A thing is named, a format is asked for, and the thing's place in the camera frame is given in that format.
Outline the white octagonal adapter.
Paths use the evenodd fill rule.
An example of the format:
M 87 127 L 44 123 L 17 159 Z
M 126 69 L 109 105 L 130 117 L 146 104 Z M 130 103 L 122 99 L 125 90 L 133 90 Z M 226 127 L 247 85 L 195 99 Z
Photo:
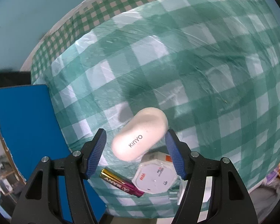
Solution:
M 144 154 L 132 183 L 142 192 L 159 194 L 167 192 L 177 178 L 171 156 L 153 152 Z

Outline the white oval earbuds case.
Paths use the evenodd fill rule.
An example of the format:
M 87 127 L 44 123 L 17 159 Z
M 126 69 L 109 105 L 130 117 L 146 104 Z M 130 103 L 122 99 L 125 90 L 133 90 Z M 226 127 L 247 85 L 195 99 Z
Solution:
M 167 130 L 168 120 L 162 110 L 144 108 L 114 137 L 113 154 L 122 161 L 134 161 L 158 143 Z

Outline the blue cardboard box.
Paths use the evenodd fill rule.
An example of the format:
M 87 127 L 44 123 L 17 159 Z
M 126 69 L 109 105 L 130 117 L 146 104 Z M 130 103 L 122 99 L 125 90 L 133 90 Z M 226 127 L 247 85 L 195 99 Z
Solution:
M 12 223 L 98 223 L 106 210 L 85 187 L 85 145 L 70 152 L 57 122 L 48 87 L 0 88 L 0 139 L 13 168 L 26 181 Z

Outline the white cube charger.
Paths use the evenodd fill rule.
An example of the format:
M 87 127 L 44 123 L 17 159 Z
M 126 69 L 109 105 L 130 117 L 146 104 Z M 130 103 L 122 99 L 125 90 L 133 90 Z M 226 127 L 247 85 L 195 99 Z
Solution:
M 188 181 L 181 180 L 179 189 L 169 192 L 169 200 L 176 200 L 177 205 L 179 206 L 186 191 L 187 183 Z

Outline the pink gold battery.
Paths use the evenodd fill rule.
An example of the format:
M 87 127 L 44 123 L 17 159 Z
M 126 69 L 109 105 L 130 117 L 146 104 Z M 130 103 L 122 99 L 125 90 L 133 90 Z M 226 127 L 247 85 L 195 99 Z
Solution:
M 144 195 L 144 192 L 140 191 L 130 180 L 120 177 L 106 168 L 100 172 L 99 176 L 104 181 L 130 195 L 138 198 Z

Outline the green checkered plastic tablecloth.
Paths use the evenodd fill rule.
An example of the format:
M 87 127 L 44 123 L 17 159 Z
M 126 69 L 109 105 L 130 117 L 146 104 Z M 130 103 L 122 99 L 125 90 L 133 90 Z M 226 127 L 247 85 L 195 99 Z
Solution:
M 90 184 L 109 213 L 172 217 L 169 194 L 137 198 L 102 180 L 133 178 L 112 141 L 141 109 L 155 107 L 189 147 L 228 157 L 248 189 L 280 162 L 280 26 L 265 0 L 157 0 L 102 23 L 56 59 L 34 58 L 32 84 L 46 84 L 66 144 L 79 150 L 99 128 L 107 144 Z

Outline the green beige checkered cloth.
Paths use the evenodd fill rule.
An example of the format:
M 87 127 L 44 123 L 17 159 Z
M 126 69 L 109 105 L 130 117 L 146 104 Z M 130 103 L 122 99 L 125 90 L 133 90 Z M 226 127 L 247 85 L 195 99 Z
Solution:
M 36 79 L 69 46 L 112 17 L 155 0 L 84 0 L 70 10 L 40 39 L 26 65 Z

